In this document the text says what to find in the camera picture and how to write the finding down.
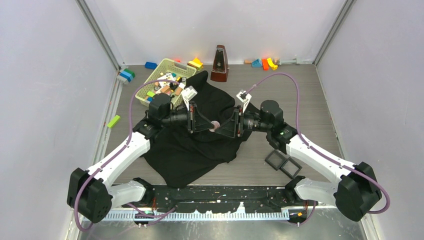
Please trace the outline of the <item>yellow curved block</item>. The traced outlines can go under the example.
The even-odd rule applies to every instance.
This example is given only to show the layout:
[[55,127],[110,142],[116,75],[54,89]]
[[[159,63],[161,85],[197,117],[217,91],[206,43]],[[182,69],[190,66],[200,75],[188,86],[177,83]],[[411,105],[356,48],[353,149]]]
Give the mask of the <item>yellow curved block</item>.
[[266,61],[270,69],[272,69],[273,71],[278,69],[278,65],[275,64],[271,58],[267,58]]

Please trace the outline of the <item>light green plastic basket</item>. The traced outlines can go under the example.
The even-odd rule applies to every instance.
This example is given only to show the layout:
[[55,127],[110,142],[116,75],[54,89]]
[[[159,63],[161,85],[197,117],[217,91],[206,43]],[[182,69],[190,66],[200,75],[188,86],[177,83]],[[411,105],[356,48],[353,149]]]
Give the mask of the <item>light green plastic basket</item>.
[[187,79],[196,73],[197,69],[193,66],[184,65],[175,60],[165,58],[154,69],[145,81],[146,85],[137,92],[135,98],[147,107],[156,94],[165,93],[171,97],[171,102],[176,107],[183,103],[181,97],[182,90],[176,84],[167,82],[166,80],[185,84]]

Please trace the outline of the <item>light blue toy block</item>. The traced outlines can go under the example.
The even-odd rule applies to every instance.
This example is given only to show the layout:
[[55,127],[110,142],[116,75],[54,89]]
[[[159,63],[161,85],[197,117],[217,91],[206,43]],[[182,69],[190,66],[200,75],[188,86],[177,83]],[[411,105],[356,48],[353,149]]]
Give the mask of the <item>light blue toy block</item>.
[[258,58],[256,60],[252,61],[251,66],[253,68],[262,68],[263,67],[262,60],[260,58]]

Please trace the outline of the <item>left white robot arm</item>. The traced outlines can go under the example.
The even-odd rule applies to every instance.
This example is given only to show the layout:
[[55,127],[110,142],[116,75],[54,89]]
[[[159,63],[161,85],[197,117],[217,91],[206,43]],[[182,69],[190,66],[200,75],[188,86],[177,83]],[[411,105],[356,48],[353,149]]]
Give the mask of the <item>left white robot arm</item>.
[[137,177],[125,184],[115,180],[137,158],[146,154],[157,142],[164,128],[185,127],[192,134],[214,128],[214,124],[197,111],[193,98],[197,91],[186,87],[181,92],[184,106],[171,108],[171,97],[166,93],[155,95],[145,117],[131,125],[128,137],[104,159],[86,170],[75,169],[70,175],[67,204],[74,216],[84,216],[93,224],[103,220],[110,210],[129,203],[148,207],[154,199],[153,186]]

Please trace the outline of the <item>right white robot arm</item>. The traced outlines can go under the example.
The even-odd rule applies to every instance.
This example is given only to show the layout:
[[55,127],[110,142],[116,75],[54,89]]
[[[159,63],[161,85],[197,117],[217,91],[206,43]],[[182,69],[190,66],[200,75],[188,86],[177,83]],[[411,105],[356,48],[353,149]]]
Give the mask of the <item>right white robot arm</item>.
[[365,163],[354,164],[338,158],[307,139],[284,120],[283,110],[274,100],[261,103],[259,112],[247,106],[251,95],[240,91],[242,105],[215,133],[236,138],[245,132],[266,133],[266,140],[285,155],[298,159],[323,175],[328,181],[314,181],[297,176],[285,185],[285,198],[291,205],[311,200],[335,206],[346,218],[358,222],[382,199],[382,190],[373,168]]

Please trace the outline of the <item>black garment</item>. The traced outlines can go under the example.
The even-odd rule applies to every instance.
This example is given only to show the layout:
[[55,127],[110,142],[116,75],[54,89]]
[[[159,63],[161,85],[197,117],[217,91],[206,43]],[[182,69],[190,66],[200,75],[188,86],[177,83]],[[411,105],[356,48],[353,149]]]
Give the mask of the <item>black garment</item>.
[[[235,99],[209,84],[208,76],[203,70],[188,78],[186,83],[197,91],[193,101],[198,111],[210,121],[223,123],[233,113]],[[167,186],[184,188],[217,165],[234,160],[240,145],[251,134],[245,131],[242,137],[230,138],[209,130],[189,133],[183,126],[166,127],[143,157]]]

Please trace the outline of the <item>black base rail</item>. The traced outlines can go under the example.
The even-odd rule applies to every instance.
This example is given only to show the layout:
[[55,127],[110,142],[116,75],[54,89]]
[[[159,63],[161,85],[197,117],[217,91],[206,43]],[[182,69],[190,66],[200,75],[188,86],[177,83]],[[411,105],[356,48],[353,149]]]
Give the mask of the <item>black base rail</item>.
[[176,213],[234,213],[244,207],[246,213],[277,213],[281,208],[312,207],[318,202],[291,196],[283,186],[263,185],[189,185],[175,188],[153,185],[147,191],[150,202],[133,202],[138,208],[152,207],[160,212],[174,208]]

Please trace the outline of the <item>round pink brooch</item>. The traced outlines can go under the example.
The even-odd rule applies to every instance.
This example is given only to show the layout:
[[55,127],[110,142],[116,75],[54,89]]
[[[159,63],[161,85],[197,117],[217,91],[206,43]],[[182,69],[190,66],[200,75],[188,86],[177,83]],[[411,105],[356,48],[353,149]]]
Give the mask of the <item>round pink brooch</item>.
[[213,120],[211,123],[213,124],[213,128],[209,129],[209,131],[215,132],[220,127],[220,123],[218,121],[215,121],[215,120]]

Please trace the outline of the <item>red orange block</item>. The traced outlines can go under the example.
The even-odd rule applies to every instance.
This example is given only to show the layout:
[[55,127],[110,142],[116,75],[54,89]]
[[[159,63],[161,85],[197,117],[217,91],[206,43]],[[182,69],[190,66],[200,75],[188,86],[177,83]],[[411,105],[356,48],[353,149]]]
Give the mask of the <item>red orange block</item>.
[[262,68],[264,71],[268,71],[269,70],[269,64],[266,58],[262,58],[261,59],[261,64],[262,64]]

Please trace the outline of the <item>lime green block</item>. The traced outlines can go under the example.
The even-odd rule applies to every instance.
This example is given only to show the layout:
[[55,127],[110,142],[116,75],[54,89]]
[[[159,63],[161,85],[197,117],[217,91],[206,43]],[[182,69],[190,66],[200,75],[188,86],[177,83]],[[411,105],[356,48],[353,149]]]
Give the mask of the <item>lime green block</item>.
[[119,121],[120,121],[121,117],[119,115],[115,115],[108,123],[107,123],[107,127],[108,128],[113,128]]

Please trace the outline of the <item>left black square frame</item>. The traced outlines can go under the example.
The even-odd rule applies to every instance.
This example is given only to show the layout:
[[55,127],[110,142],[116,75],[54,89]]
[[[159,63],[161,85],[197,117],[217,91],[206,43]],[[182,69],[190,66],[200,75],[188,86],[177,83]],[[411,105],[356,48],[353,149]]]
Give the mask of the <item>left black square frame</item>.
[[279,151],[273,150],[264,160],[274,170],[280,170],[288,161],[288,159]]

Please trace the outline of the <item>black square frame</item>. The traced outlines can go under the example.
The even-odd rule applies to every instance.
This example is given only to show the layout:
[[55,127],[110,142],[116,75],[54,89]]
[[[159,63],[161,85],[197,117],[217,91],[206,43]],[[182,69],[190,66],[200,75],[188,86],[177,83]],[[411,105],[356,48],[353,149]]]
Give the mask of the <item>black square frame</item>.
[[294,179],[302,170],[302,166],[291,157],[288,157],[279,168],[290,179]]
[[274,170],[280,170],[288,161],[288,159],[279,151],[273,150],[264,160]]

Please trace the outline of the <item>nine of spades card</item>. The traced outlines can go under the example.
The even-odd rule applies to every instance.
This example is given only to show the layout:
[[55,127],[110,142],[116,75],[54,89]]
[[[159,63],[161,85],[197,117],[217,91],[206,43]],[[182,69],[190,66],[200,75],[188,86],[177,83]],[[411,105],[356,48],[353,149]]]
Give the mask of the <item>nine of spades card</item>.
[[175,77],[170,72],[167,72],[166,74],[159,77],[157,80],[159,80],[158,84],[163,87],[172,84],[175,80]]

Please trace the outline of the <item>right black square frame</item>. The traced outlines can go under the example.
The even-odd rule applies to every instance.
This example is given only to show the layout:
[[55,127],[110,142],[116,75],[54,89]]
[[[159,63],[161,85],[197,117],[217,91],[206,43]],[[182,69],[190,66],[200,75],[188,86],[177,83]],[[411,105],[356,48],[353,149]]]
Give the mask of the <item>right black square frame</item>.
[[288,157],[279,168],[290,179],[294,179],[302,170],[302,166],[291,157]]

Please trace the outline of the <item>yellow orange block stack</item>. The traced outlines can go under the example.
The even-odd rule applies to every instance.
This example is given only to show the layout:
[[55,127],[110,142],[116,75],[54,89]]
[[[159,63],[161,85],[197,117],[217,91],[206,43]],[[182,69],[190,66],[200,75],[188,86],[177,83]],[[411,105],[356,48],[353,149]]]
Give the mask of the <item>yellow orange block stack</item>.
[[198,71],[201,71],[204,67],[204,64],[197,57],[189,61],[187,64],[193,68],[196,68]]

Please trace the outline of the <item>blue green stacked blocks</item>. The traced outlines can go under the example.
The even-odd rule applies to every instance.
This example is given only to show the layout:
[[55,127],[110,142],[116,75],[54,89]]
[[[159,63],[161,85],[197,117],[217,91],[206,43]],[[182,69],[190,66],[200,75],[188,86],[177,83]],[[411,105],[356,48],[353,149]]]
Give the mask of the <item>blue green stacked blocks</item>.
[[124,84],[127,85],[128,83],[130,83],[134,78],[135,78],[135,73],[131,70],[129,70],[128,68],[126,69],[122,69],[116,76],[116,79]]

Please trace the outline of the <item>brown wooden metronome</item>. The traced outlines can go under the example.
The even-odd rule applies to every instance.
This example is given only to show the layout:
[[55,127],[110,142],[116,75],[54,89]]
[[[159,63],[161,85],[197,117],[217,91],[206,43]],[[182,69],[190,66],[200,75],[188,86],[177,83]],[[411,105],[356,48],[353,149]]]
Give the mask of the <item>brown wooden metronome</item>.
[[212,64],[210,80],[225,83],[228,80],[229,64],[227,51],[224,45],[217,45]]

